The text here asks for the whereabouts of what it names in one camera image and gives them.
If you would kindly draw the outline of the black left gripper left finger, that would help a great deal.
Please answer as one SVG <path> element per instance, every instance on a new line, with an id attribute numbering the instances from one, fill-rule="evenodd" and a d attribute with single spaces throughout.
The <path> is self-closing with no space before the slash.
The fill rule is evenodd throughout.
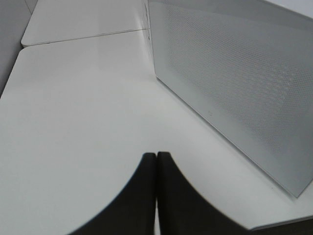
<path id="1" fill-rule="evenodd" d="M 153 235 L 156 210 L 157 158 L 143 154 L 121 192 L 73 235 Z"/>

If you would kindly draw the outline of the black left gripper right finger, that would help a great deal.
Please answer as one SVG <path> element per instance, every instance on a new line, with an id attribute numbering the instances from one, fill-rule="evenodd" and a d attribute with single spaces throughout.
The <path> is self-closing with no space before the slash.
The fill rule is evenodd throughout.
<path id="1" fill-rule="evenodd" d="M 169 152 L 157 154 L 157 208 L 162 235 L 249 235 L 207 202 L 187 181 Z"/>

